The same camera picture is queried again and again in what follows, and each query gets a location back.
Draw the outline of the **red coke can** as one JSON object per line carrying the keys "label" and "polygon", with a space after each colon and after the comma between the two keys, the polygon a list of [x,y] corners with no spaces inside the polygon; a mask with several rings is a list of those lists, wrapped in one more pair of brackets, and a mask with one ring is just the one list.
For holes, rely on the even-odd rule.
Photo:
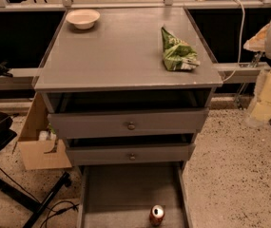
{"label": "red coke can", "polygon": [[149,214],[150,224],[154,227],[160,226],[165,217],[165,209],[161,205],[154,205]]}

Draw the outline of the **grey drawer cabinet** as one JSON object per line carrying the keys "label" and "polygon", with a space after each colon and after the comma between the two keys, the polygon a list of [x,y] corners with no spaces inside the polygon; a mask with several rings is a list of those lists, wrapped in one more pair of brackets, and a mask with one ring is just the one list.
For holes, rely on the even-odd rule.
{"label": "grey drawer cabinet", "polygon": [[[197,51],[166,70],[161,30]],[[195,146],[222,80],[183,8],[102,9],[97,25],[60,27],[34,86],[72,164],[176,162]]]}

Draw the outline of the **grey middle drawer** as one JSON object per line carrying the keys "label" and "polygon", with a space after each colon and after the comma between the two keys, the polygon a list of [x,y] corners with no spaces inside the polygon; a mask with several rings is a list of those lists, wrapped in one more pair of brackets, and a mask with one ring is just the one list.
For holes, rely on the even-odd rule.
{"label": "grey middle drawer", "polygon": [[194,148],[193,143],[115,145],[69,147],[66,153],[72,165],[186,162]]}

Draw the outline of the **grey top drawer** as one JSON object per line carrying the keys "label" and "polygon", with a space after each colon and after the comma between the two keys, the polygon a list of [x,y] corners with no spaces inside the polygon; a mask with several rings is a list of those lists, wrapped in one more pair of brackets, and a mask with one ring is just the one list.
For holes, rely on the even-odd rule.
{"label": "grey top drawer", "polygon": [[62,139],[129,137],[199,133],[206,108],[49,114]]}

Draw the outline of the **grey open bottom drawer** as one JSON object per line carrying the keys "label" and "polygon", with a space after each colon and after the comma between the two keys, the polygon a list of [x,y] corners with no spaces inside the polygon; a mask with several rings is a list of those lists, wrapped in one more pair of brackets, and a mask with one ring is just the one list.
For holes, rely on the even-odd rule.
{"label": "grey open bottom drawer", "polygon": [[[157,227],[149,221],[154,205],[165,209]],[[86,166],[77,228],[193,228],[180,165]]]}

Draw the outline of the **green chip bag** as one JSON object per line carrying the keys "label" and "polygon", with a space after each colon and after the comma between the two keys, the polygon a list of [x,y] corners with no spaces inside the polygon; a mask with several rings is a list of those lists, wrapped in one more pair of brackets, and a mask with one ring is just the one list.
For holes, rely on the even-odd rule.
{"label": "green chip bag", "polygon": [[198,53],[187,42],[161,28],[163,62],[168,71],[191,71],[200,65]]}

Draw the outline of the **white bowl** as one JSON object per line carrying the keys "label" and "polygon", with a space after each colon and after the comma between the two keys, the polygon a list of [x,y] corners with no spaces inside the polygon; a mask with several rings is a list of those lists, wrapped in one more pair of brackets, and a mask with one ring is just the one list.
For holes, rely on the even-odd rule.
{"label": "white bowl", "polygon": [[77,9],[68,13],[66,20],[77,29],[91,29],[100,18],[94,9]]}

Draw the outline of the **cardboard box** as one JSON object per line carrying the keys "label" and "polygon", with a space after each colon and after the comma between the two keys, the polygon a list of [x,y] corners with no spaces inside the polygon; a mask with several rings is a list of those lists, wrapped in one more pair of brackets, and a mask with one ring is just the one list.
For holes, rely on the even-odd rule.
{"label": "cardboard box", "polygon": [[17,146],[27,170],[71,167],[64,143],[48,128],[48,110],[38,93],[29,108]]}

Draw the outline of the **grey metal rail frame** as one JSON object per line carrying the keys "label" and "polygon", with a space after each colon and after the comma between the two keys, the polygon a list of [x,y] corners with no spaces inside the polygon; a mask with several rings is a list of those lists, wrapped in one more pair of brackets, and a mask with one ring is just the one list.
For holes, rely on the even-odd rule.
{"label": "grey metal rail frame", "polygon": [[[100,9],[103,11],[114,10],[119,13],[129,11],[135,22],[140,22],[143,15],[141,9],[168,10],[169,14],[177,9],[241,9],[252,6],[262,7],[258,0],[223,0],[223,1],[192,1],[192,0],[62,0],[60,5],[31,4],[17,5],[10,0],[0,0],[0,12],[28,12],[43,10],[72,9]],[[55,66],[50,64],[50,59],[45,58],[37,68],[11,69],[0,63],[0,83],[12,84],[16,81],[31,81],[33,86],[42,89],[44,87],[57,88],[66,87],[118,87],[144,84],[152,86],[155,84],[202,85],[212,84],[220,86],[232,83],[251,83],[257,79],[258,74],[266,69],[266,64],[256,67],[250,65],[241,66],[234,64],[213,64],[211,57],[202,46],[197,46],[199,58],[202,64],[188,72],[167,72],[164,68],[156,68],[161,62],[157,57],[154,61],[144,60],[141,55],[129,46],[112,44],[112,53],[101,56],[99,53],[105,46],[103,42],[94,47],[91,52],[84,52],[72,46],[70,52],[65,55],[65,63],[58,62]]]}

